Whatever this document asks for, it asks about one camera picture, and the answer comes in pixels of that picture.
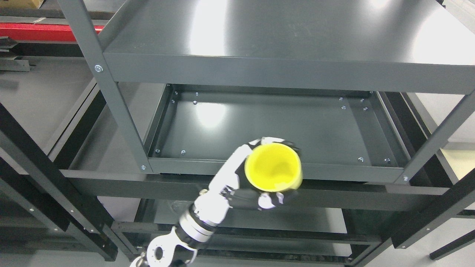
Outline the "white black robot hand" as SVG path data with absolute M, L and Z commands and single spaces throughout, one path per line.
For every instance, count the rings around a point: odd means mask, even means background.
M 262 137 L 239 146 L 209 183 L 207 191 L 194 205 L 201 219 L 222 223 L 232 208 L 256 211 L 270 210 L 287 204 L 297 195 L 297 189 L 284 192 L 264 192 L 252 186 L 244 173 L 244 162 L 261 144 L 281 143 L 291 147 L 300 157 L 300 150 L 293 142 L 275 137 Z

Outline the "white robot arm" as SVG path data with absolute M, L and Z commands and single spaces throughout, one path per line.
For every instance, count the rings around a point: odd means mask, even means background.
M 180 216 L 171 232 L 154 238 L 131 267 L 186 267 L 215 233 L 218 223 L 201 219 L 194 204 Z

